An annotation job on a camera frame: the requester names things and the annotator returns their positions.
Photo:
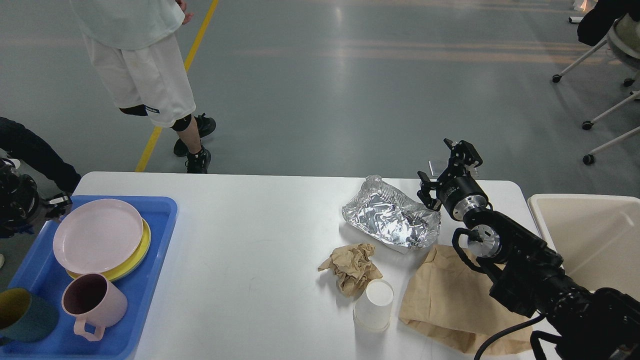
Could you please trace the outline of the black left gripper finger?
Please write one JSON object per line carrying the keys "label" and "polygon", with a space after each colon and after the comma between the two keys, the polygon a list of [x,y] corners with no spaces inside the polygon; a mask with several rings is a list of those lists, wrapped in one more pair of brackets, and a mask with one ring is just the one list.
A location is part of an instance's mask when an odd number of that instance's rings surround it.
{"label": "black left gripper finger", "polygon": [[44,198],[42,205],[45,208],[44,219],[57,221],[70,212],[73,201],[70,193],[60,193],[53,197]]}

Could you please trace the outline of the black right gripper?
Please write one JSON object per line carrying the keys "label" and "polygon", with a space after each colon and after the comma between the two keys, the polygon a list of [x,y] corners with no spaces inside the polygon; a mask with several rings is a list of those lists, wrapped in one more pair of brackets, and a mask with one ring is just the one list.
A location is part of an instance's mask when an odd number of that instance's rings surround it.
{"label": "black right gripper", "polygon": [[449,216],[458,222],[471,210],[489,207],[489,197],[473,179],[473,169],[483,164],[475,146],[465,140],[454,141],[444,138],[444,144],[450,150],[450,157],[443,177],[445,180],[430,180],[427,173],[418,171],[420,189],[417,196],[428,210],[439,212],[441,206]]}

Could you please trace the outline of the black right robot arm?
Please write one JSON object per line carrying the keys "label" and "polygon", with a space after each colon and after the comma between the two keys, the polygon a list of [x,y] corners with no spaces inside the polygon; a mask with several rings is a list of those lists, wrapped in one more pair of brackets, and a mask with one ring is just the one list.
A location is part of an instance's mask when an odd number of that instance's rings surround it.
{"label": "black right robot arm", "polygon": [[527,317],[527,321],[492,335],[474,358],[480,359],[505,335],[547,320],[557,334],[535,330],[530,344],[537,360],[546,354],[541,341],[555,344],[563,360],[637,360],[640,357],[639,302],[614,288],[590,292],[562,268],[563,257],[547,242],[509,216],[493,209],[489,196],[471,176],[482,165],[473,144],[445,138],[448,164],[436,180],[419,171],[418,198],[427,209],[444,207],[462,222],[451,244],[471,271],[492,282],[490,297]]}

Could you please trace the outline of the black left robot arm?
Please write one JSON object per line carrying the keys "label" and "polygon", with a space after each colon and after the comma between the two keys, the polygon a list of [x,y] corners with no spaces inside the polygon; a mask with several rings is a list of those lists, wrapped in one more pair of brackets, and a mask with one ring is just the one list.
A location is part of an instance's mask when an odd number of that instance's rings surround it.
{"label": "black left robot arm", "polygon": [[18,161],[1,159],[0,166],[0,237],[34,234],[47,221],[59,221],[73,206],[68,193],[43,198],[37,183],[28,174],[18,172]]}

